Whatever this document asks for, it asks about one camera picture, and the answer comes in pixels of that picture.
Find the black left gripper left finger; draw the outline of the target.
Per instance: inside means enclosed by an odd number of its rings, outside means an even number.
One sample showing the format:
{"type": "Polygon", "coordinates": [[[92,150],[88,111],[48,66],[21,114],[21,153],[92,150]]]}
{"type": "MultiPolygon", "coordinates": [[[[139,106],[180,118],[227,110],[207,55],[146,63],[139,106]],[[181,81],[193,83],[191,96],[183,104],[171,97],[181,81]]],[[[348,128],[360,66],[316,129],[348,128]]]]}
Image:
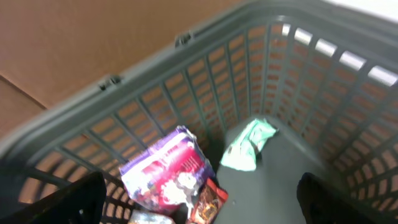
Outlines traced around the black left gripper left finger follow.
{"type": "Polygon", "coordinates": [[[22,210],[1,218],[1,223],[98,224],[102,218],[105,198],[103,174],[92,172],[22,210]]]}

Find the brown orange chocolate bar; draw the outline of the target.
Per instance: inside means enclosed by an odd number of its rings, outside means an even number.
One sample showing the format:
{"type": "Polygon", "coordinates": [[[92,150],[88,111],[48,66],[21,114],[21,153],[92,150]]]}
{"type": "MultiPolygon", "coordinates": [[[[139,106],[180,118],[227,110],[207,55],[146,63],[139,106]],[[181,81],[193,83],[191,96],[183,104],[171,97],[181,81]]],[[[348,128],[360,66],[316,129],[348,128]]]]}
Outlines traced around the brown orange chocolate bar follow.
{"type": "Polygon", "coordinates": [[[227,191],[219,188],[211,178],[208,178],[185,223],[212,224],[228,197],[227,191]]]}

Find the mint green wipes pack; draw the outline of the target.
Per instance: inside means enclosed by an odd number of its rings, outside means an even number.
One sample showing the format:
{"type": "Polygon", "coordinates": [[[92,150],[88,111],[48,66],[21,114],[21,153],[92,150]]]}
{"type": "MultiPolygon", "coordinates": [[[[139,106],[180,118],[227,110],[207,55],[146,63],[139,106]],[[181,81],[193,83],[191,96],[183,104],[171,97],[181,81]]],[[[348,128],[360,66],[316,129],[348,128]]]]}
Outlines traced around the mint green wipes pack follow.
{"type": "Polygon", "coordinates": [[[252,120],[226,148],[220,164],[235,170],[255,171],[257,155],[277,132],[266,119],[252,120]]]}

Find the purple pantyliner pack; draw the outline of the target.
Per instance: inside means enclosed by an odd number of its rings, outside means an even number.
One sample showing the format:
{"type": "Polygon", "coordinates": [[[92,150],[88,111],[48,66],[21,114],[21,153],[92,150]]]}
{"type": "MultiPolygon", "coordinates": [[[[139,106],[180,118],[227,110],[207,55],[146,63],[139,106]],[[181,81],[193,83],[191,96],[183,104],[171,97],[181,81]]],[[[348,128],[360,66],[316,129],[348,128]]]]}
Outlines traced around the purple pantyliner pack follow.
{"type": "Polygon", "coordinates": [[[144,208],[169,215],[195,196],[215,172],[186,126],[177,126],[119,168],[129,198],[144,208]]]}

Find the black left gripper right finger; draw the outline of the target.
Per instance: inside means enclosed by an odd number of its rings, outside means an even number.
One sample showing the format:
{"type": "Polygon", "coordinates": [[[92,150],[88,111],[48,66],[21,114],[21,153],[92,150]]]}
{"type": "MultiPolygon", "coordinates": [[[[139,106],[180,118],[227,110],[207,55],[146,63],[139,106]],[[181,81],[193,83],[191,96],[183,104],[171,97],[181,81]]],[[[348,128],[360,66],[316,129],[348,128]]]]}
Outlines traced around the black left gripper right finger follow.
{"type": "Polygon", "coordinates": [[[297,185],[297,200],[307,224],[394,224],[397,219],[362,205],[306,172],[297,185]]]}

